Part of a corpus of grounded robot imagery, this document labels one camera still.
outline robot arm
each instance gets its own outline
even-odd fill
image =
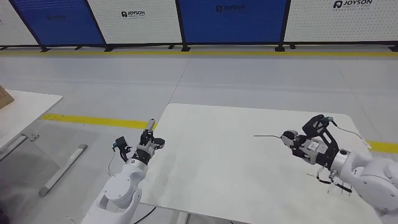
[[[286,131],[281,139],[294,156],[330,171],[330,182],[319,181],[330,184],[335,177],[340,178],[352,185],[358,195],[375,209],[383,224],[398,223],[398,163],[384,158],[367,159],[339,149],[326,129],[329,122],[336,125],[333,118],[318,115],[303,127],[306,136],[298,135],[296,131]],[[362,172],[355,173],[359,168],[363,168]],[[337,186],[349,191],[344,186]]]
[[[133,157],[128,159],[127,153],[131,147],[127,146],[124,137],[118,138],[113,144],[113,150],[120,150],[120,156],[125,161],[120,173],[112,176],[105,184],[99,196],[91,205],[82,224],[129,224],[142,196],[138,187],[145,178],[148,162],[155,154],[155,150],[162,149],[165,141],[154,138],[153,127],[155,120],[151,119],[137,146]],[[108,203],[113,202],[122,213],[111,212],[106,209]]]

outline cardboard box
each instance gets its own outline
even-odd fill
[[[0,109],[13,102],[14,98],[7,93],[7,91],[0,86]]]

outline yellow stripe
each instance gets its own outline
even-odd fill
[[[114,55],[229,55],[229,56],[327,56],[327,57],[398,57],[398,52],[306,52],[306,51],[287,51],[287,52],[273,52],[273,51],[200,51],[192,50],[190,52],[180,51],[118,51],[113,52],[100,52],[100,51],[57,51],[50,50],[45,53],[39,51],[1,51],[1,56],[54,56],[54,55],[66,55],[66,56],[80,56],[80,55],[100,55],[100,56],[114,56]]]
[[[145,127],[147,126],[147,121],[95,118],[89,116],[73,116],[54,113],[45,114],[43,117],[41,117],[41,119],[80,124],[97,124],[101,126],[117,126],[134,129],[145,129]],[[372,151],[398,154],[398,144],[377,141],[368,141],[368,143],[372,146]]]
[[[398,153],[398,144],[377,141],[368,141],[368,143],[372,146],[371,151]]]
[[[95,118],[89,116],[73,116],[63,114],[45,114],[41,119],[54,120],[61,122],[80,123],[80,124],[98,124],[101,126],[118,126],[134,129],[145,129],[147,121],[126,120],[126,119],[108,119],[108,118]]]

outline table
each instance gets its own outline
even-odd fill
[[[288,129],[303,134],[318,114],[168,105],[154,132],[166,143],[149,162],[141,203],[252,224],[380,223],[357,193],[328,193],[328,185],[307,175],[320,166],[294,157],[280,139],[254,137]],[[347,115],[323,114],[358,133]],[[329,130],[340,148],[371,157],[360,138],[333,125]]]
[[[6,157],[20,143],[29,139],[35,141],[39,135],[27,133],[26,127],[40,118],[46,111],[57,104],[62,96],[7,90],[15,99],[11,104],[0,110],[0,160]],[[69,158],[67,164],[41,188],[39,195],[44,197],[77,157],[86,149],[82,144]]]

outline joyson logo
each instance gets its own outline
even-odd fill
[[[47,16],[47,20],[49,21],[65,21],[67,19],[64,15],[54,15],[54,16]]]
[[[122,17],[125,19],[145,17],[145,11],[122,11],[121,14],[122,14]]]
[[[373,0],[337,0],[334,5],[334,11],[339,11],[341,9],[352,11],[354,9],[367,9]]]
[[[246,6],[216,6],[216,12],[230,12],[230,11],[242,11],[245,10]]]

